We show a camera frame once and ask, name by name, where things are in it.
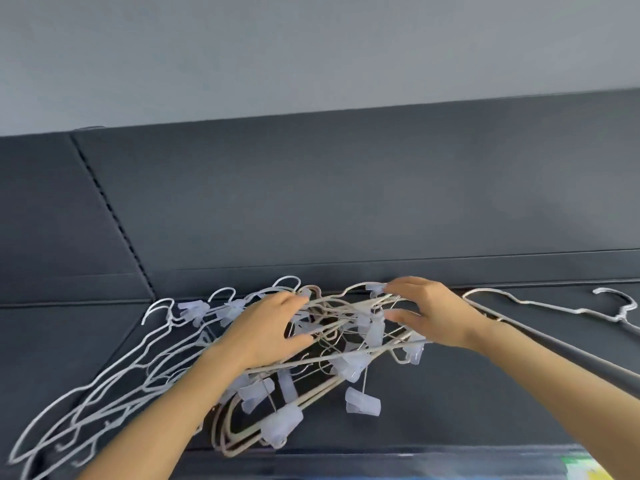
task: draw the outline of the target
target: bare skin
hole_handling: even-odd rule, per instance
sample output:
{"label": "bare skin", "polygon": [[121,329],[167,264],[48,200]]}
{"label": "bare skin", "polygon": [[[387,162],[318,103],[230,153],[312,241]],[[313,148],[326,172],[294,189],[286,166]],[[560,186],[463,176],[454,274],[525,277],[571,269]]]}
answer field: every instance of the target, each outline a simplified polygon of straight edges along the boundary
{"label": "bare skin", "polygon": [[[420,314],[385,313],[439,344],[487,356],[544,405],[616,480],[640,472],[640,401],[556,355],[503,322],[478,313],[443,284],[398,278],[389,293],[414,301]],[[197,425],[242,371],[295,355],[312,338],[284,338],[307,298],[280,292],[250,306],[167,393],[94,459],[80,480],[167,479]]]}

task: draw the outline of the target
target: person's right hand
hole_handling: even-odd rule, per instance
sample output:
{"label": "person's right hand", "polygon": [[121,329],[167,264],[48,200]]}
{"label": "person's right hand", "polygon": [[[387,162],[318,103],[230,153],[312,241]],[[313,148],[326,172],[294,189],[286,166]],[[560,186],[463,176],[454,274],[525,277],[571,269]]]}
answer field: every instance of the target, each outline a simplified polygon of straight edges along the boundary
{"label": "person's right hand", "polygon": [[400,295],[420,308],[420,315],[386,310],[386,319],[407,325],[439,344],[477,350],[480,337],[493,323],[437,281],[407,276],[387,284],[385,292]]}

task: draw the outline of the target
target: forearm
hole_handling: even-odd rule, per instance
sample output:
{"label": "forearm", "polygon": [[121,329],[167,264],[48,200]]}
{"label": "forearm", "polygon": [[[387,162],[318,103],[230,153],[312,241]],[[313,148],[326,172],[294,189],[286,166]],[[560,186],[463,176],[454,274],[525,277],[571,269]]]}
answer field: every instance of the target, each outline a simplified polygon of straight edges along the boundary
{"label": "forearm", "polygon": [[528,390],[616,480],[637,478],[640,401],[504,322],[484,327],[474,348]]}
{"label": "forearm", "polygon": [[212,346],[107,445],[80,480],[169,478],[199,423],[241,371],[233,354]]}

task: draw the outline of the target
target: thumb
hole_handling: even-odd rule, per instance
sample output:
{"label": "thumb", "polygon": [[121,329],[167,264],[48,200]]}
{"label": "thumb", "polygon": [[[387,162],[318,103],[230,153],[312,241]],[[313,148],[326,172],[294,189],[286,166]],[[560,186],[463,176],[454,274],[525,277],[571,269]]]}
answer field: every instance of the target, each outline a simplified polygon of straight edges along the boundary
{"label": "thumb", "polygon": [[410,312],[409,310],[385,310],[385,318],[392,322],[400,323],[401,325],[407,325],[413,330],[420,329],[420,325],[424,323],[424,317],[422,315]]}
{"label": "thumb", "polygon": [[306,349],[313,343],[314,338],[308,333],[295,335],[284,341],[284,347],[282,348],[283,355],[284,357],[293,357],[293,355]]}

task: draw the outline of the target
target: panel seam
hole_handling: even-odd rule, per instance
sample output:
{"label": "panel seam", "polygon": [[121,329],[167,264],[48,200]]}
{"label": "panel seam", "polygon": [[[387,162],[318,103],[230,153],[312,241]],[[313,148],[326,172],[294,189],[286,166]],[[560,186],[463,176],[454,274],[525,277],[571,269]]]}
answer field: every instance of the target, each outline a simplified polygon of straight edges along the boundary
{"label": "panel seam", "polygon": [[151,280],[149,279],[148,273],[146,272],[144,266],[142,265],[142,261],[140,261],[140,257],[138,256],[138,253],[136,252],[135,248],[133,247],[133,243],[131,242],[131,240],[130,240],[129,236],[127,235],[126,231],[124,230],[122,222],[120,222],[120,219],[116,215],[116,213],[115,213],[115,211],[113,209],[113,206],[109,202],[109,199],[107,198],[107,195],[104,192],[104,189],[100,185],[100,181],[98,181],[98,177],[96,176],[96,174],[95,174],[93,168],[91,167],[91,165],[89,165],[89,161],[87,160],[86,156],[84,155],[84,152],[80,148],[80,145],[78,144],[78,142],[77,142],[75,136],[73,135],[73,133],[68,133],[68,136],[69,136],[69,140],[71,141],[71,144],[76,149],[76,154],[77,154],[78,158],[80,159],[80,161],[82,162],[82,166],[85,168],[85,170],[86,170],[87,174],[89,175],[89,177],[91,177],[91,180],[92,180],[94,188],[100,194],[100,198],[102,199],[102,203],[104,204],[104,206],[107,209],[108,213],[111,215],[111,218],[113,219],[113,222],[116,224],[116,227],[118,229],[118,232],[119,232],[122,240],[124,241],[125,245],[128,247],[129,252],[131,253],[131,256],[133,257],[133,261],[135,262],[136,267],[138,268],[138,274],[142,277],[142,281],[144,282],[144,286],[147,288],[147,291],[148,291],[149,295],[151,295],[151,298],[153,300],[156,300],[157,299],[156,291],[154,290],[154,287],[151,284]]}

